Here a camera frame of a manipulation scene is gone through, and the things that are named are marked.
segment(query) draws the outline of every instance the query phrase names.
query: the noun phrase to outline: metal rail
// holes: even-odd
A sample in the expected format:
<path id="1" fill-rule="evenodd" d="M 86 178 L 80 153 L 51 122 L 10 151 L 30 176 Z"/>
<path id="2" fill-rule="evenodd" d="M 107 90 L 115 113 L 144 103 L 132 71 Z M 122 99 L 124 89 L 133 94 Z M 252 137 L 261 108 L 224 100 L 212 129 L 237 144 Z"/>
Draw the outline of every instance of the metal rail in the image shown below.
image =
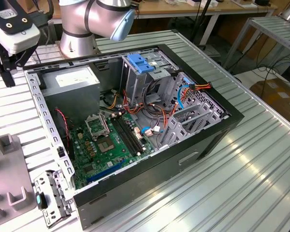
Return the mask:
<path id="1" fill-rule="evenodd" d="M 245 118 L 205 159 L 114 212 L 87 231 L 288 231 L 290 229 L 290 123 L 245 89 L 187 39 L 172 31 L 98 40 L 102 52 L 167 44 Z M 62 59 L 55 45 L 40 59 Z M 17 134 L 33 180 L 56 169 L 23 73 L 16 86 L 0 79 L 0 134 Z M 46 231 L 32 210 L 1 231 Z M 80 231 L 76 213 L 51 231 Z"/>

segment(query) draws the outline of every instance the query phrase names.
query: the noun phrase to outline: open computer tower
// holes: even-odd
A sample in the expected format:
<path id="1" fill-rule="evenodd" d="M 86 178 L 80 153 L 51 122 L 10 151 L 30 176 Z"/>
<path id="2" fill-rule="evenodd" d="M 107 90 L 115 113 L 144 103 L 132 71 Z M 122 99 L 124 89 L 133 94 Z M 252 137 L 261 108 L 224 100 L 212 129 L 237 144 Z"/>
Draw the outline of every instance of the open computer tower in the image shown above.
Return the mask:
<path id="1" fill-rule="evenodd" d="M 28 66 L 57 170 L 34 180 L 48 228 L 86 229 L 209 154 L 243 115 L 166 45 Z"/>

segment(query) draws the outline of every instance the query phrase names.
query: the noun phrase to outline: workbench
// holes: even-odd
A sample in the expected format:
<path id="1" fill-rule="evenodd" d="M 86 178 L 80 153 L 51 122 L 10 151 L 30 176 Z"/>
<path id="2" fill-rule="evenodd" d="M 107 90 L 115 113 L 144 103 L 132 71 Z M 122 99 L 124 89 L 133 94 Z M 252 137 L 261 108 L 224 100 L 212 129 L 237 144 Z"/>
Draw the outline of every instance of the workbench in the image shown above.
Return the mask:
<path id="1" fill-rule="evenodd" d="M 60 6 L 57 0 L 53 0 L 54 4 L 54 16 L 53 21 L 55 24 L 61 24 Z M 47 0 L 39 0 L 39 7 L 41 10 L 48 12 Z M 135 15 L 135 18 L 168 18 L 168 17 L 185 17 L 196 16 L 199 7 L 190 6 L 187 3 L 179 3 L 172 6 L 167 4 L 164 0 L 158 1 L 142 1 L 140 2 L 139 14 Z M 267 13 L 266 17 L 271 16 L 274 10 L 277 9 L 275 5 L 270 7 L 256 6 L 255 8 L 242 8 L 230 0 L 225 0 L 218 4 L 217 7 L 209 7 L 205 15 L 210 15 L 211 19 L 207 25 L 204 35 L 200 44 L 206 44 L 217 20 L 220 15 L 233 15 L 233 14 L 251 14 L 251 13 Z M 200 7 L 199 15 L 201 15 L 203 8 Z"/>
<path id="2" fill-rule="evenodd" d="M 226 68 L 230 63 L 236 49 L 251 27 L 254 27 L 257 31 L 250 39 L 243 53 L 254 44 L 260 33 L 267 35 L 281 45 L 280 49 L 277 50 L 276 55 L 273 56 L 274 59 L 272 60 L 272 64 L 281 57 L 284 47 L 290 50 L 290 22 L 287 22 L 279 16 L 249 18 L 228 52 L 227 58 L 223 64 L 224 68 Z"/>
<path id="3" fill-rule="evenodd" d="M 152 32 L 123 42 L 97 40 L 112 52 L 167 44 L 245 118 L 204 159 L 103 218 L 86 231 L 285 231 L 290 229 L 290 123 L 179 33 Z M 42 62 L 62 59 L 56 45 L 39 47 Z M 56 170 L 49 142 L 22 72 L 16 86 L 0 78 L 0 135 L 20 138 L 29 175 Z M 37 208 L 1 231 L 47 231 Z M 80 231 L 76 212 L 50 231 Z"/>

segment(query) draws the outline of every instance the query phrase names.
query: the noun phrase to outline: blue cable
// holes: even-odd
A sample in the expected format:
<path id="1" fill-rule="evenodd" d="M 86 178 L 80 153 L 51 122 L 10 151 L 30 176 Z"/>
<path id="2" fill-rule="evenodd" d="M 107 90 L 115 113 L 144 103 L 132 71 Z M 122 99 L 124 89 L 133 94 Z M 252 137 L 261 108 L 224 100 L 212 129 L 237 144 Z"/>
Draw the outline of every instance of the blue cable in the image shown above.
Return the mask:
<path id="1" fill-rule="evenodd" d="M 183 104 L 182 104 L 182 102 L 180 100 L 180 91 L 181 91 L 182 88 L 185 88 L 185 87 L 189 87 L 189 86 L 188 85 L 182 86 L 182 87 L 179 88 L 179 90 L 177 92 L 177 101 L 178 101 L 178 104 L 179 104 L 180 108 L 182 108 L 182 109 L 184 109 L 184 106 L 183 106 Z"/>
<path id="2" fill-rule="evenodd" d="M 150 129 L 150 127 L 144 127 L 144 128 L 141 130 L 141 133 L 144 134 L 144 132 L 145 132 L 146 130 L 148 130 L 148 129 Z"/>

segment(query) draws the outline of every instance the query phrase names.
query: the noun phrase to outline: blue drive bay latch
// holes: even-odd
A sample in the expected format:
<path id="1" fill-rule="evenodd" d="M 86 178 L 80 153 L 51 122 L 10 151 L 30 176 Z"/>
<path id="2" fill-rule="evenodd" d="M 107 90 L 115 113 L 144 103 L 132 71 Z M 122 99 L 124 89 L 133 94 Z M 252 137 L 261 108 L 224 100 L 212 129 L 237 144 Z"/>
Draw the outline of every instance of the blue drive bay latch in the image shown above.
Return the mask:
<path id="1" fill-rule="evenodd" d="M 130 63 L 137 69 L 139 73 L 146 73 L 154 71 L 154 67 L 150 66 L 146 59 L 142 57 L 140 54 L 130 54 L 127 55 Z"/>

